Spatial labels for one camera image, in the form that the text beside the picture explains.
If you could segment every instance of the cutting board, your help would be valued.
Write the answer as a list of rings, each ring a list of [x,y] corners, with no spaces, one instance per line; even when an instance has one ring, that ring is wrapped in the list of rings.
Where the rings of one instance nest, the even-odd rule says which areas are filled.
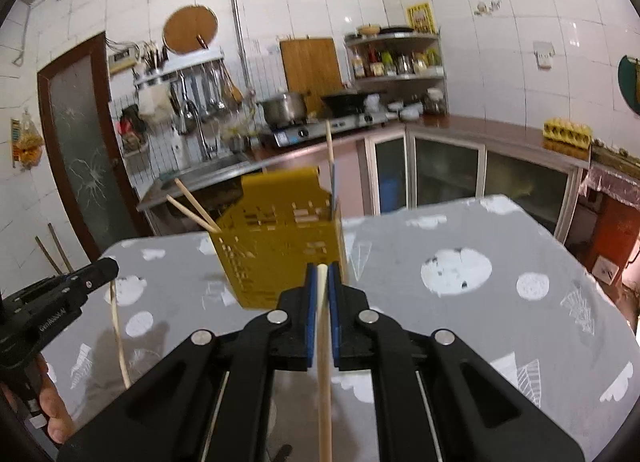
[[[342,89],[340,67],[331,38],[280,42],[284,74],[290,92],[305,95],[306,112],[322,111],[322,96]]]

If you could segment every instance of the sink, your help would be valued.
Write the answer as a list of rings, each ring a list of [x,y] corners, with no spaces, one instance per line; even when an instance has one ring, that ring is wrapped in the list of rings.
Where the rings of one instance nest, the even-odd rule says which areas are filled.
[[[197,166],[191,167],[184,171],[176,172],[172,178],[169,178],[169,180],[165,180],[160,188],[162,190],[167,190],[171,187],[174,187],[174,179],[176,178],[180,179],[180,181],[188,187],[189,185],[195,184],[196,181],[199,181],[204,177],[213,174],[219,174],[226,169],[233,168],[234,166],[238,166],[239,164],[243,164],[248,161],[249,158],[243,153],[237,153],[235,155],[208,160],[206,162],[203,162],[202,164],[198,164]]]

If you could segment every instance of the green round object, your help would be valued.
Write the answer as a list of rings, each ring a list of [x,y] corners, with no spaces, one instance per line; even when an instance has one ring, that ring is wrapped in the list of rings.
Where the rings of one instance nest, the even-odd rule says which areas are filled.
[[[627,56],[624,56],[618,65],[618,84],[620,86],[620,92],[622,92],[622,96],[625,98],[629,108],[640,115],[640,103],[638,103],[638,96],[636,95],[637,83],[636,65],[629,61]]]

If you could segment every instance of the egg carton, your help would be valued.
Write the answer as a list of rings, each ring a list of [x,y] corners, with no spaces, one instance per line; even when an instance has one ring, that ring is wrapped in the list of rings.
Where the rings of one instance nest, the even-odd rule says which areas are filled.
[[[593,139],[593,131],[589,126],[565,119],[545,121],[542,135],[549,140],[564,142],[581,149],[588,149]]]

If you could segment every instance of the glass cabinet door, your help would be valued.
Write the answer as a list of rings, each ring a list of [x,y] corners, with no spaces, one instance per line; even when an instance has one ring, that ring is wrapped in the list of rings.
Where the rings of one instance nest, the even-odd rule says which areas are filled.
[[[414,138],[414,146],[417,207],[476,196],[484,146],[466,147],[421,137]]]
[[[374,213],[384,214],[406,207],[404,137],[374,143],[377,196]]]
[[[508,196],[553,234],[568,178],[562,171],[488,151],[484,194]]]

